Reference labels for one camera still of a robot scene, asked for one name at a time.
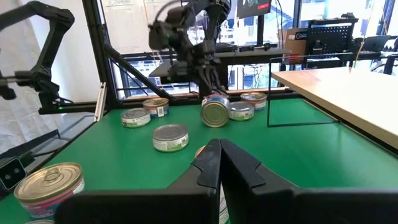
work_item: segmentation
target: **wooden desk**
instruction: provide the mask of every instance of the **wooden desk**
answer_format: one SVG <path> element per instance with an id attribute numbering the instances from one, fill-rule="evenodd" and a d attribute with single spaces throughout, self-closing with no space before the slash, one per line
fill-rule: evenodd
<path id="1" fill-rule="evenodd" d="M 272 77 L 398 149 L 398 77 L 354 68 L 272 72 Z"/>

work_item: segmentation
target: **green tabletop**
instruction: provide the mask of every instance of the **green tabletop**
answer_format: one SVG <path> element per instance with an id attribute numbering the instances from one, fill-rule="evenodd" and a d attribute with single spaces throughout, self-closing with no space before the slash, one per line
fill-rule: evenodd
<path id="1" fill-rule="evenodd" d="M 210 139 L 228 138 L 300 187 L 398 187 L 396 157 L 340 123 L 267 128 L 264 110 L 250 121 L 209 128 L 200 119 L 200 105 L 192 105 L 170 107 L 166 117 L 127 129 L 120 121 L 122 112 L 108 113 L 48 165 L 79 163 L 87 190 L 161 189 L 184 172 Z M 326 119 L 330 118 L 300 99 L 272 102 L 271 123 Z M 188 146 L 175 153 L 156 151 L 153 130 L 172 123 L 188 127 Z M 13 195 L 0 202 L 0 223 L 27 221 Z"/>

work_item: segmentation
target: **cardboard box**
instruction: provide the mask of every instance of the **cardboard box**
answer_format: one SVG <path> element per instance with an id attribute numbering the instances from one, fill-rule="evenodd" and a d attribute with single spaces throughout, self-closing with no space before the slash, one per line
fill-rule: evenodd
<path id="1" fill-rule="evenodd" d="M 284 49 L 292 51 L 292 54 L 289 55 L 289 57 L 292 57 L 292 59 L 290 60 L 291 62 L 294 62 L 296 60 L 302 60 L 301 58 L 295 58 L 295 56 L 305 55 L 307 31 L 307 28 L 291 28 L 288 30 L 283 30 L 285 44 Z M 279 30 L 280 45 L 282 43 L 281 34 L 282 31 Z"/>

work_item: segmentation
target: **tuna can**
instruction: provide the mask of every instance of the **tuna can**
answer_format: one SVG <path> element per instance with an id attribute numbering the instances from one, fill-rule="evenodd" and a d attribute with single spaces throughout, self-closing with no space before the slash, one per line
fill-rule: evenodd
<path id="1" fill-rule="evenodd" d="M 169 100 L 166 98 L 154 98 L 142 103 L 149 110 L 151 118 L 160 118 L 169 113 Z"/>
<path id="2" fill-rule="evenodd" d="M 247 121 L 254 116 L 254 107 L 246 102 L 233 102 L 229 110 L 229 118 L 235 121 Z"/>
<path id="3" fill-rule="evenodd" d="M 32 218 L 48 218 L 57 207 L 85 188 L 81 167 L 66 162 L 38 170 L 21 181 L 14 190 L 15 198 Z"/>
<path id="4" fill-rule="evenodd" d="M 205 125 L 220 128 L 228 122 L 230 103 L 219 94 L 208 95 L 201 103 L 200 116 Z"/>
<path id="5" fill-rule="evenodd" d="M 155 149 L 161 152 L 176 152 L 188 144 L 188 129 L 182 124 L 166 124 L 152 134 Z"/>
<path id="6" fill-rule="evenodd" d="M 243 102 L 253 105 L 256 111 L 263 110 L 267 103 L 267 95 L 257 92 L 243 93 L 241 99 Z"/>
<path id="7" fill-rule="evenodd" d="M 36 220 L 25 224 L 54 224 L 51 220 Z"/>
<path id="8" fill-rule="evenodd" d="M 150 122 L 149 111 L 144 108 L 134 108 L 125 111 L 121 118 L 125 128 L 138 128 Z"/>
<path id="9" fill-rule="evenodd" d="M 202 146 L 197 150 L 195 153 L 195 158 L 202 152 L 202 150 L 205 149 L 206 146 Z M 220 185 L 220 214 L 218 216 L 218 223 L 219 224 L 225 224 L 228 219 L 229 219 L 229 213 L 228 213 L 228 208 L 226 207 L 226 200 L 225 200 L 225 195 L 224 195 L 224 188 L 223 184 L 221 183 Z"/>

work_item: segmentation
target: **pull tab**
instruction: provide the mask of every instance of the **pull tab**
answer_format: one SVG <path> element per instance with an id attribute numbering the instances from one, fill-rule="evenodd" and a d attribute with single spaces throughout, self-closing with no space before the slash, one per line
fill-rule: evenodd
<path id="1" fill-rule="evenodd" d="M 44 181 L 50 182 L 56 180 L 61 175 L 58 168 L 53 168 L 45 173 Z"/>

